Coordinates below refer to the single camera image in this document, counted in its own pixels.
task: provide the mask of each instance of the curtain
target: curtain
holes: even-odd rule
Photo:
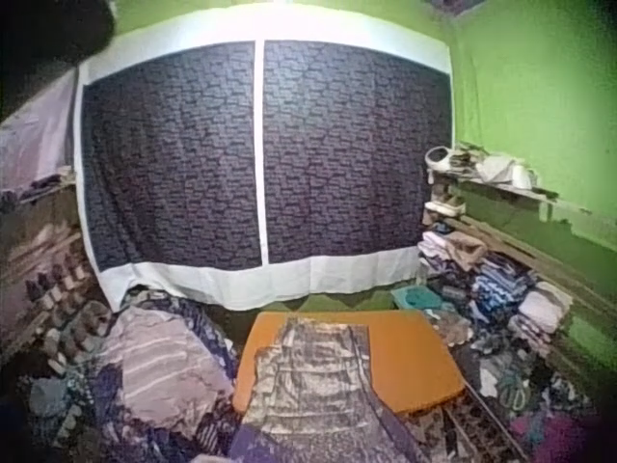
[[[423,155],[452,136],[441,46],[408,38],[430,51],[418,62],[306,40],[195,46],[209,32],[186,24],[187,49],[152,58],[152,42],[175,46],[166,24],[83,66],[80,217],[112,307],[136,284],[249,310],[411,278]],[[395,32],[375,37],[396,50]]]
[[[87,222],[99,271],[261,265],[253,43],[152,60],[84,90]]]
[[[449,77],[353,46],[267,41],[263,130],[271,262],[414,246],[424,153],[452,137]]]

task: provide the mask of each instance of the blanket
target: blanket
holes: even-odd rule
[[[234,461],[416,462],[415,440],[371,388],[365,326],[291,318],[255,362]]]
[[[124,308],[94,360],[102,459],[188,463],[225,455],[239,424],[230,403],[235,352],[198,308],[156,296]]]

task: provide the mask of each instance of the stacked shoes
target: stacked shoes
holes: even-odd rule
[[[424,207],[445,217],[458,217],[466,212],[465,200],[460,196],[449,194],[444,185],[433,186],[431,201]]]

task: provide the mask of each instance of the green wall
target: green wall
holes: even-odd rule
[[[592,0],[488,0],[454,21],[457,138],[522,158],[617,249],[617,40]]]
[[[117,33],[146,27],[180,14],[208,8],[224,8],[259,2],[258,0],[118,0]],[[449,24],[441,14],[422,0],[301,0],[295,4],[315,5],[367,14],[449,42]]]

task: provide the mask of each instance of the orange cushion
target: orange cushion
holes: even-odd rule
[[[428,320],[418,311],[279,313],[257,316],[242,353],[233,406],[244,413],[255,381],[255,353],[290,316],[367,325],[373,388],[394,412],[444,402],[464,389],[463,376]]]

